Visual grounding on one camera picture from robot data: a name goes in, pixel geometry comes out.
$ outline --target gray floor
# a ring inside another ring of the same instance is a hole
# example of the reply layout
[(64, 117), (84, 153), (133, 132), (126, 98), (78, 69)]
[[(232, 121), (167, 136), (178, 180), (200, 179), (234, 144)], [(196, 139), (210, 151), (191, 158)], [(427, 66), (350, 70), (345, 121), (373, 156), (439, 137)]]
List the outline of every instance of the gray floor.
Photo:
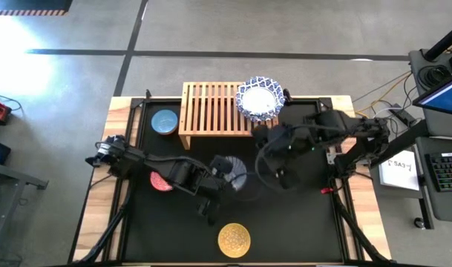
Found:
[[(140, 2), (74, 0), (65, 17), (0, 17), (0, 93), (24, 107), (0, 127), (0, 142), (13, 148), (11, 168), (50, 180), (46, 191), (26, 191), (29, 203), (10, 224), (4, 256), (22, 255), (23, 266), (68, 259), (92, 171), (83, 160), (102, 135), (123, 56), (22, 51), (124, 50)], [(451, 28), (452, 0), (150, 0), (136, 49), (406, 55), (430, 47)], [(148, 88), (173, 96), (184, 81), (264, 75), (294, 94), (356, 98), (407, 70), (407, 62), (134, 57), (122, 95), (143, 95)], [(402, 87), (385, 99), (402, 104)], [(419, 108), (409, 111), (422, 116)], [(395, 260), (452, 266), (452, 223), (420, 231), (412, 226), (416, 200), (378, 195), (378, 201)]]

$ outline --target wooden rack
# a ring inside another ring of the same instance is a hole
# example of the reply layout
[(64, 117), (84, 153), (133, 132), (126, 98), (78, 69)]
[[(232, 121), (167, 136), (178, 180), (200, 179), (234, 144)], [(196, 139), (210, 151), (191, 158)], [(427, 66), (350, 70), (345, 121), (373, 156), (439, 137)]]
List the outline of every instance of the wooden rack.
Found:
[(251, 136), (261, 124), (278, 125), (278, 117), (251, 122), (236, 108), (235, 94), (242, 82), (184, 82), (179, 135), (186, 150), (193, 136)]

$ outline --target blue bowl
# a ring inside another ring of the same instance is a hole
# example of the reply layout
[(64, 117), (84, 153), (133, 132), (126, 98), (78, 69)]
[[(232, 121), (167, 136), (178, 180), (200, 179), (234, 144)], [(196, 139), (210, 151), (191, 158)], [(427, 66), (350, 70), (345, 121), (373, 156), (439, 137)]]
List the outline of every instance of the blue bowl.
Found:
[(275, 118), (285, 103), (278, 82), (262, 76), (252, 77), (240, 85), (235, 100), (239, 112), (253, 122)]
[(158, 111), (151, 118), (151, 127), (159, 134), (171, 134), (178, 127), (178, 117), (170, 110)]

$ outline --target yellow plate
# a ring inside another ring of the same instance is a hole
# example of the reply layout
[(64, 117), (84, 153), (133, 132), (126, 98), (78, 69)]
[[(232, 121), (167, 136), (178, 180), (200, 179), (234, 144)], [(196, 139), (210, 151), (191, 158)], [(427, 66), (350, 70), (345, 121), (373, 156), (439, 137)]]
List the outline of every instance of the yellow plate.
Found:
[(227, 257), (239, 258), (249, 251), (250, 234), (242, 225), (229, 223), (220, 230), (217, 243)]

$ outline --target monitor screen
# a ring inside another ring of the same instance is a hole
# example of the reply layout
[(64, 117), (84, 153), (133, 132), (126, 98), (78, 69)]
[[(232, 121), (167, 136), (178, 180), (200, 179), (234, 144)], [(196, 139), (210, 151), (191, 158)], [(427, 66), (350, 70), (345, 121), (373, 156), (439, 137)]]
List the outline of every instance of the monitor screen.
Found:
[(413, 101), (413, 104), (422, 108), (452, 114), (452, 77), (450, 80), (421, 95)]

